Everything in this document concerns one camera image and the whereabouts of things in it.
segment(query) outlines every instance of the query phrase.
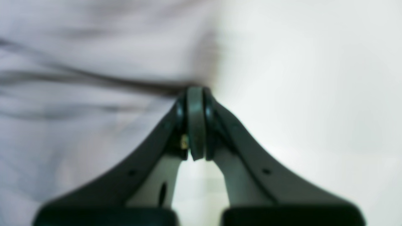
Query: hole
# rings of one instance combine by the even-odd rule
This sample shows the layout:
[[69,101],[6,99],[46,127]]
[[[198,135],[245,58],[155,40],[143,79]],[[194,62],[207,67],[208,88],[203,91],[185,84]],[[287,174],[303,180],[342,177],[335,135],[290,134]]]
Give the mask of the hole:
[[136,175],[136,174],[137,174],[137,172],[136,172],[135,170],[130,170],[130,171],[128,171],[129,177],[132,177],[132,176],[134,176],[134,175]]
[[163,128],[164,129],[169,129],[170,128],[170,122],[165,122],[165,123],[163,123]]
[[166,182],[164,182],[162,184],[162,187],[160,188],[158,206],[162,206],[163,203],[165,202],[166,191],[167,191],[167,184]]
[[270,175],[271,171],[269,169],[263,169],[263,173],[266,175]]

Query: white surface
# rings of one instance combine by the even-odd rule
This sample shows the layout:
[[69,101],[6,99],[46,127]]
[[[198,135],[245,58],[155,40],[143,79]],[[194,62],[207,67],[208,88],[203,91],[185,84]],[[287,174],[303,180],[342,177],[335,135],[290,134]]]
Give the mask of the white surface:
[[297,174],[402,224],[402,3],[225,1],[215,96]]
[[[217,3],[0,0],[1,226],[26,226],[45,200],[117,163],[173,101],[103,77],[208,82]],[[369,226],[402,224],[401,8],[225,0],[221,11],[214,95]],[[217,225],[228,200],[216,166],[188,161],[179,176],[182,225]]]

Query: white background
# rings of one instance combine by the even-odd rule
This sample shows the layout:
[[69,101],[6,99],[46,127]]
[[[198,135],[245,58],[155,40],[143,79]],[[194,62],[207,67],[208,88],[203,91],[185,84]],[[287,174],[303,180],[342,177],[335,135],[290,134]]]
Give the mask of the white background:
[[[269,153],[359,206],[368,226],[402,225],[402,2],[227,0],[214,95]],[[183,225],[217,225],[222,175],[180,169]]]

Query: black plastic part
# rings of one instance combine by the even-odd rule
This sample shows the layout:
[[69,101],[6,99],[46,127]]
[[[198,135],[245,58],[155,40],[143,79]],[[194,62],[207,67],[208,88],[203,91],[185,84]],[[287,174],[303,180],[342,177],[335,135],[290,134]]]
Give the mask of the black plastic part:
[[[66,219],[73,214],[71,216],[76,216],[77,220],[95,220],[96,216],[102,219],[106,212],[111,214],[111,219],[120,212],[124,216],[136,216],[135,219],[138,216],[139,221],[125,224],[130,226],[175,225],[170,223],[171,220],[165,222],[171,216],[160,207],[171,207],[177,170],[182,159],[187,158],[187,153],[180,147],[181,134],[185,133],[182,125],[186,114],[184,106],[184,99],[179,98],[152,133],[120,164],[87,185],[45,204],[37,215],[35,226],[51,220],[51,213]],[[54,226],[76,225],[58,222],[60,224]]]
[[217,137],[215,132],[215,99],[212,97],[209,88],[203,89],[203,101],[205,111],[206,135],[206,154],[207,161],[213,160]]
[[54,208],[42,211],[36,226],[177,226],[162,208]]
[[222,215],[221,226],[361,226],[361,216],[349,206],[287,206],[233,208]]
[[203,103],[203,88],[187,90],[187,123],[191,155],[193,160],[204,158],[206,153],[206,128]]
[[214,160],[231,208],[223,226],[364,226],[352,203],[309,183],[269,155],[207,88],[192,87],[146,140],[93,182],[44,205],[35,226],[173,226],[171,207],[180,146],[188,134],[194,160]]

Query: white fabric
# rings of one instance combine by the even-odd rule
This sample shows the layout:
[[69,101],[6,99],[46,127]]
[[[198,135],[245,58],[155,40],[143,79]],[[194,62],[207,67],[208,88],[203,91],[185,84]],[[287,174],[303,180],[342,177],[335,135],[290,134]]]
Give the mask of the white fabric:
[[119,162],[177,87],[209,85],[216,8],[0,0],[1,226],[30,225],[43,202]]

